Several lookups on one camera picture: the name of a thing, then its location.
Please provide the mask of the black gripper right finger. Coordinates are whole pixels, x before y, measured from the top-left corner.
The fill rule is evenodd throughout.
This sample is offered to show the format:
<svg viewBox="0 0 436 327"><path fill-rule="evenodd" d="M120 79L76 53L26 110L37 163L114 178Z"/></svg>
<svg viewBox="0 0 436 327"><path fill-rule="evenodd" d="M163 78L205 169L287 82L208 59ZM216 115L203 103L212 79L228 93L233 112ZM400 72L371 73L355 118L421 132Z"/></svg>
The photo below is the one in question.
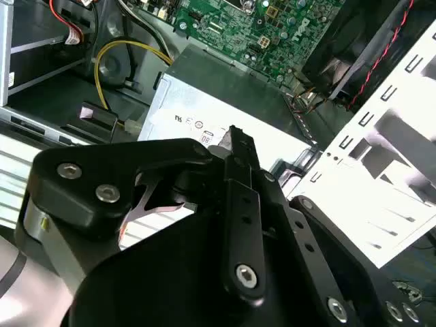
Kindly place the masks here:
<svg viewBox="0 0 436 327"><path fill-rule="evenodd" d="M424 314L308 197L289 201L255 176L266 247L265 321L272 326L423 326Z"/></svg>

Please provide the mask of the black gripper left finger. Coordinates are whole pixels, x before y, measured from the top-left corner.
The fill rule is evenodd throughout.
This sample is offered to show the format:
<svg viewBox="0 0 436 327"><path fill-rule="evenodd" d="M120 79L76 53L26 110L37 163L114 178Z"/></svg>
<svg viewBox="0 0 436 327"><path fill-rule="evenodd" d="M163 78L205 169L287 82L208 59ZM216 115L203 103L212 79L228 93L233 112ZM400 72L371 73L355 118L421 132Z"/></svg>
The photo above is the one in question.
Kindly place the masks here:
<svg viewBox="0 0 436 327"><path fill-rule="evenodd" d="M222 224L221 281L237 300L262 300L266 272L260 169L237 127L215 149L190 138L42 151L20 217L72 293L102 262L184 218Z"/></svg>

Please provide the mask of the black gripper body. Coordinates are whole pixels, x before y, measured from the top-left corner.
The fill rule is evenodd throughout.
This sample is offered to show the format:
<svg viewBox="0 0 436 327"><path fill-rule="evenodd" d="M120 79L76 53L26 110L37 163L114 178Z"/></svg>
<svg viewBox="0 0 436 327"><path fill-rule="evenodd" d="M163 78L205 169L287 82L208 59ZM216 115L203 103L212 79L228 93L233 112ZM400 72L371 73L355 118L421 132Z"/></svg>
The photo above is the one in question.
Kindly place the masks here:
<svg viewBox="0 0 436 327"><path fill-rule="evenodd" d="M182 219L102 262L69 311L71 326L325 326L296 252L264 235L266 294L245 305L221 281L222 224Z"/></svg>

